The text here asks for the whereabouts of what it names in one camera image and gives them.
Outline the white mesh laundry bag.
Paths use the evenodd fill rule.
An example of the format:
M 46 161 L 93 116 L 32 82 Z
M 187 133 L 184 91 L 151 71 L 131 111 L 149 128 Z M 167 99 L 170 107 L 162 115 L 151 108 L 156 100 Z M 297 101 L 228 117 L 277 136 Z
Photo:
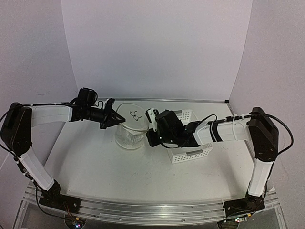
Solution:
M 144 144 L 144 138 L 149 129 L 145 110 L 133 103 L 122 103 L 116 112 L 125 118 L 125 122 L 117 126 L 116 143 L 127 150 L 140 148 Z

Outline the white perforated plastic basket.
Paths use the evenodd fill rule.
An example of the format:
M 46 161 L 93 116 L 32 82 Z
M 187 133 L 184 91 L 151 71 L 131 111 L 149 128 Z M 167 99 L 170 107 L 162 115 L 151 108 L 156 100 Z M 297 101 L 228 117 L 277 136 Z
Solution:
M 198 121 L 197 116 L 192 110 L 176 110 L 174 111 L 178 119 L 183 125 L 187 125 L 190 122 Z M 177 164 L 181 162 L 191 161 L 195 159 L 200 159 L 207 157 L 209 153 L 213 150 L 214 146 L 212 143 L 207 143 L 205 145 L 199 146 L 188 146 L 168 149 L 167 153 L 172 164 Z

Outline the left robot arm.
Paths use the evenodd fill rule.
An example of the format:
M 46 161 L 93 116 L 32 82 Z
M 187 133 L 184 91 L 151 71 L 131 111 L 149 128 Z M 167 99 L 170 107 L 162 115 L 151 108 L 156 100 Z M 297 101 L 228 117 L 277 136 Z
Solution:
M 70 102 L 22 104 L 14 102 L 1 117 L 1 148 L 13 155 L 19 170 L 41 191 L 39 205 L 70 213 L 78 213 L 81 199 L 65 195 L 59 182 L 46 170 L 33 149 L 33 129 L 39 125 L 92 121 L 100 129 L 117 126 L 126 119 L 113 109 L 115 100 L 109 98 L 98 105 L 93 89 L 81 88 Z

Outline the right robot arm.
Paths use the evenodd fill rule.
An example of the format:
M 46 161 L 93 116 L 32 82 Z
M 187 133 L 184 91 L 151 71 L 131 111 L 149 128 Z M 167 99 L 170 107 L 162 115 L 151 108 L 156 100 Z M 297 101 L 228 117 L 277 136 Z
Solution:
M 146 133 L 151 147 L 172 144 L 177 148 L 194 148 L 226 141 L 252 143 L 254 167 L 245 197 L 225 201 L 223 208 L 227 219 L 253 214 L 265 208 L 264 195 L 278 155 L 279 131 L 260 107 L 253 108 L 248 115 L 228 116 L 213 121 L 206 117 L 186 125 L 171 110 L 159 113 L 151 108 L 145 115 L 152 125 Z

